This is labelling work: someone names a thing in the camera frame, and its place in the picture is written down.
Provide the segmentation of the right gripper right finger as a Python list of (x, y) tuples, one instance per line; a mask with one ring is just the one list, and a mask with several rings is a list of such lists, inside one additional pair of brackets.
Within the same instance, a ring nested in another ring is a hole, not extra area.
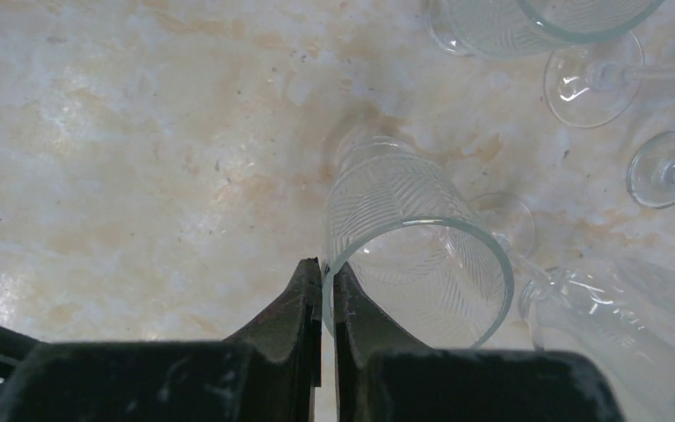
[(622, 421), (606, 378), (567, 352), (433, 349), (333, 276), (340, 421)]

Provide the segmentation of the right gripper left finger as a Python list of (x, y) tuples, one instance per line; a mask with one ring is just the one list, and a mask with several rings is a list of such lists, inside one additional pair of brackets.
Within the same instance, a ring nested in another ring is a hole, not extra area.
[(321, 285), (317, 259), (301, 260), (224, 339), (36, 346), (0, 395), (0, 421), (311, 421)]

